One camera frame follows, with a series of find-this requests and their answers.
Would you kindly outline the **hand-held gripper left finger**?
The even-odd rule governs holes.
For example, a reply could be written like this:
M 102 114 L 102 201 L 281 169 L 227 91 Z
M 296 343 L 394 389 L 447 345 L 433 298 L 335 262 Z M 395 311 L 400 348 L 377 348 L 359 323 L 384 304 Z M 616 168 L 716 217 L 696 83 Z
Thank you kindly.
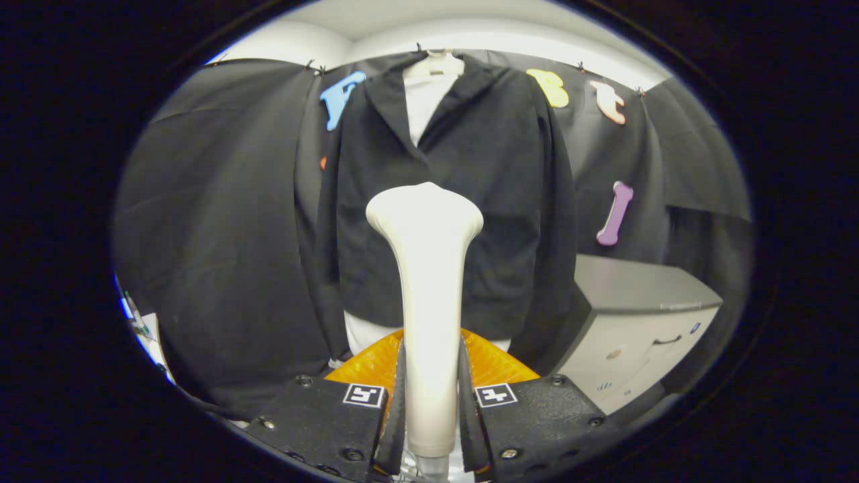
M 405 446 L 404 333 L 369 346 L 325 377 L 301 375 L 246 434 L 293 464 L 344 480 L 397 475 Z

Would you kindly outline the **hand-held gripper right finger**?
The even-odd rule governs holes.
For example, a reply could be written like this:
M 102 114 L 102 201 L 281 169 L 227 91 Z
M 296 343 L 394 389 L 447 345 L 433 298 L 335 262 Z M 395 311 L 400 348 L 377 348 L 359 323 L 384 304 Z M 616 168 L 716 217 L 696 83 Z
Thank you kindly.
M 467 330 L 459 355 L 461 449 L 475 480 L 556 479 L 607 451 L 607 416 L 567 376 L 539 376 Z

